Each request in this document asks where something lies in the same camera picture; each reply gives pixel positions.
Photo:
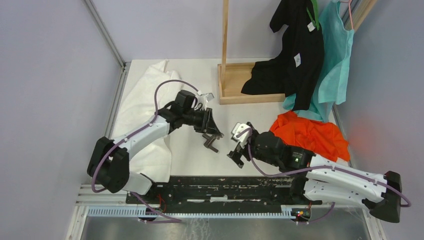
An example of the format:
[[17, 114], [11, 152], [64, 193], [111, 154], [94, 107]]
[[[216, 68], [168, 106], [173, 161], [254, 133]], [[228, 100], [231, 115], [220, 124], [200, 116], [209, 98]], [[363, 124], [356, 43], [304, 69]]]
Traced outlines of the dark metal faucet body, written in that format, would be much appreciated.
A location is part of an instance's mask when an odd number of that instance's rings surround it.
[[216, 135], [208, 135], [208, 134], [202, 134], [202, 137], [205, 139], [205, 142], [203, 143], [203, 146], [207, 149], [212, 150], [214, 153], [218, 153], [219, 150], [213, 146], [213, 143], [215, 140], [218, 139], [218, 136]]

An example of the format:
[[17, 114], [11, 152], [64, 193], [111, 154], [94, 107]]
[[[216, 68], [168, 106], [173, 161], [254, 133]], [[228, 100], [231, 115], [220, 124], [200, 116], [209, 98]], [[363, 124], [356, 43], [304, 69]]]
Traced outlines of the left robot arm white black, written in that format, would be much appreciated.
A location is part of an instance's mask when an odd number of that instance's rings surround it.
[[220, 139], [224, 135], [213, 119], [213, 110], [207, 103], [212, 93], [194, 94], [180, 90], [174, 100], [156, 109], [154, 115], [136, 129], [115, 139], [99, 138], [87, 166], [92, 183], [99, 184], [111, 193], [126, 191], [137, 193], [145, 203], [156, 200], [158, 191], [154, 181], [130, 170], [131, 159], [154, 141], [168, 136], [183, 125], [194, 131]]

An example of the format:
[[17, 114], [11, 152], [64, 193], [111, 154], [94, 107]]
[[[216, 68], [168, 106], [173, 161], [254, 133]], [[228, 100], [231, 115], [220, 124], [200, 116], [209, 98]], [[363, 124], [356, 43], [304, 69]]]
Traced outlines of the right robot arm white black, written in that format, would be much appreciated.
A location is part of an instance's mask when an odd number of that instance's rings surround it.
[[402, 208], [402, 179], [394, 171], [384, 174], [354, 169], [331, 161], [305, 148], [288, 145], [273, 132], [259, 133], [250, 123], [238, 122], [231, 131], [236, 142], [228, 157], [242, 168], [242, 157], [262, 161], [279, 173], [262, 172], [268, 178], [293, 176], [289, 199], [295, 204], [310, 202], [352, 205], [365, 209], [379, 220], [399, 223]]

